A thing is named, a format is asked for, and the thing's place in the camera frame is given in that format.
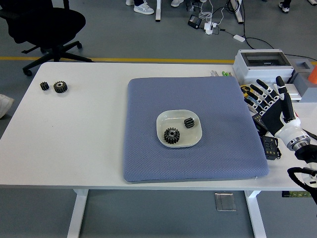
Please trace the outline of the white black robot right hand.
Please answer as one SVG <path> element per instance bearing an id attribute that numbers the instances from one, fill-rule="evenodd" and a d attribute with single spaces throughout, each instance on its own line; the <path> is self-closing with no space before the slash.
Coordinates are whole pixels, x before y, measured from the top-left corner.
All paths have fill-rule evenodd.
<path id="1" fill-rule="evenodd" d="M 308 139 L 309 136 L 301 128 L 301 121 L 295 115 L 292 102 L 284 81 L 276 77 L 278 91 L 275 91 L 261 80 L 256 85 L 250 85 L 259 96 L 248 91 L 249 98 L 244 101 L 262 117 L 262 122 L 274 137 L 280 138 L 284 144 L 294 150 L 295 143 Z"/>

